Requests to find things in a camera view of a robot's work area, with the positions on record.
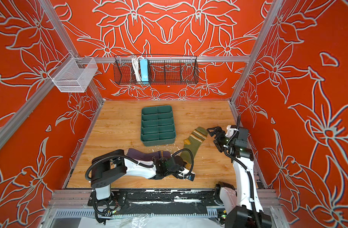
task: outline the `wooden floor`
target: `wooden floor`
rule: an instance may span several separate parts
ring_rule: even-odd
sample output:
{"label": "wooden floor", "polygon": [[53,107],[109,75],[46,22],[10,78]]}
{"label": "wooden floor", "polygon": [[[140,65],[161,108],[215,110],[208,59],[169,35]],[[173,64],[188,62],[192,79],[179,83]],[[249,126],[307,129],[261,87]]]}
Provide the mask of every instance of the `wooden floor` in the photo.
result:
{"label": "wooden floor", "polygon": [[[145,147],[140,141],[141,109],[148,106],[171,105],[176,128],[175,144]],[[149,153],[167,150],[171,153],[183,148],[183,140],[198,126],[205,129],[235,124],[227,101],[106,101],[93,131],[85,145],[68,188],[90,188],[85,171],[91,160],[117,149],[135,148]],[[112,188],[213,188],[218,181],[236,186],[231,161],[218,152],[213,138],[208,135],[195,158],[195,180],[180,180],[168,176],[162,180],[123,176]]]}

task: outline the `green striped sock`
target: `green striped sock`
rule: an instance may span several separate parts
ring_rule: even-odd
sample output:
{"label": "green striped sock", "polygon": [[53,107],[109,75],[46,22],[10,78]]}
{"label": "green striped sock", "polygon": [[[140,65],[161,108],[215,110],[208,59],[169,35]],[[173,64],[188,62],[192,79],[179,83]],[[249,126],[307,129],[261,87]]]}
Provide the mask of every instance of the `green striped sock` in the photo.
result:
{"label": "green striped sock", "polygon": [[[202,128],[197,127],[189,136],[189,138],[184,140],[184,148],[190,149],[190,151],[193,154],[193,157],[195,157],[195,154],[198,151],[198,148],[202,144],[202,142],[207,138],[208,132]],[[191,158],[190,154],[187,151],[183,151],[180,154],[180,157],[187,163],[191,164]]]}

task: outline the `blue power strip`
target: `blue power strip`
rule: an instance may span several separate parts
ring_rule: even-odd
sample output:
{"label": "blue power strip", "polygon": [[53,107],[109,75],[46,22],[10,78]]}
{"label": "blue power strip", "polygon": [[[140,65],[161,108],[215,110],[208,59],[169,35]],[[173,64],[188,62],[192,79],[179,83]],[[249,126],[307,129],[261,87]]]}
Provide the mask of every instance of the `blue power strip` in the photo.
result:
{"label": "blue power strip", "polygon": [[149,83],[148,66],[147,59],[140,59],[140,69],[141,69],[141,80],[144,84]]}

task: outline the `red wallpaper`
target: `red wallpaper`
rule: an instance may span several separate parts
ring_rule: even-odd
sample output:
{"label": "red wallpaper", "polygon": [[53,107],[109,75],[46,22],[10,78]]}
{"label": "red wallpaper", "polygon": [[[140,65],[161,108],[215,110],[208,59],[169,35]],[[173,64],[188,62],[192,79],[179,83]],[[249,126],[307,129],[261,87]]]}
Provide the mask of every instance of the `red wallpaper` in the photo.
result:
{"label": "red wallpaper", "polygon": [[[0,0],[0,128],[67,54],[35,0]],[[0,150],[0,227],[37,227],[98,108],[53,88]]]}
{"label": "red wallpaper", "polygon": [[67,54],[36,1],[0,1],[0,128]]}
{"label": "red wallpaper", "polygon": [[[196,56],[249,55],[269,0],[88,1],[51,0],[79,54]],[[230,98],[244,63],[200,64],[196,86],[120,86],[112,64],[101,64],[94,82],[113,99]]]}
{"label": "red wallpaper", "polygon": [[286,0],[236,108],[292,227],[348,227],[348,1]]}
{"label": "red wallpaper", "polygon": [[54,87],[0,150],[0,227],[37,227],[61,189],[98,108],[87,93]]}

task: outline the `white cable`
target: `white cable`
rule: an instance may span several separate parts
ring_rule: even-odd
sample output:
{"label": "white cable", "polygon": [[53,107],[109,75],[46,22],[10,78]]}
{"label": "white cable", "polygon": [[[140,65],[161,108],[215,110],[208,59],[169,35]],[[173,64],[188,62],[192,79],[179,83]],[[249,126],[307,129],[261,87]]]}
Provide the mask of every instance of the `white cable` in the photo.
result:
{"label": "white cable", "polygon": [[135,72],[135,76],[136,76],[136,81],[140,82],[141,81],[141,75],[139,72],[139,58],[144,59],[144,57],[139,56],[139,57],[132,57],[132,67],[133,67],[133,71]]}

